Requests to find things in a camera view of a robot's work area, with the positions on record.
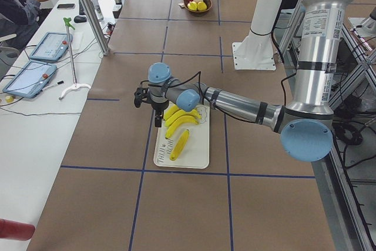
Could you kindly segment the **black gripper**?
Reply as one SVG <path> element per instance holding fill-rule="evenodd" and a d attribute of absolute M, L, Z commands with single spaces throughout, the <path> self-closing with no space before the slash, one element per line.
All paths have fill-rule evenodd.
<path fill-rule="evenodd" d="M 169 103 L 168 102 L 155 102 L 152 99 L 152 95 L 150 94 L 150 90 L 148 87 L 143 87 L 143 83 L 148 82 L 143 80 L 140 82 L 139 87 L 137 87 L 136 92 L 134 93 L 134 105 L 136 108 L 140 108 L 142 103 L 151 104 L 152 108 L 155 110 L 155 127 L 159 128 L 160 123 L 163 121 L 163 113 L 164 110 L 167 109 Z"/>

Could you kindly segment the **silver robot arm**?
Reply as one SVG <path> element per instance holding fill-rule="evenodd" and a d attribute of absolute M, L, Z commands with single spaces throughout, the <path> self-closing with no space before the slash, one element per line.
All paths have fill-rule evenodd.
<path fill-rule="evenodd" d="M 155 125 L 161 126 L 169 103 L 185 111 L 207 103 L 237 119 L 270 127 L 280 134 L 284 150 L 294 159 L 320 160 L 333 145 L 333 110 L 328 101 L 345 9 L 352 1 L 300 0 L 305 14 L 293 99 L 287 105 L 269 105 L 200 82 L 181 82 L 161 62 L 149 68 L 147 87 L 137 88 L 134 104 L 150 104 L 155 110 Z"/>

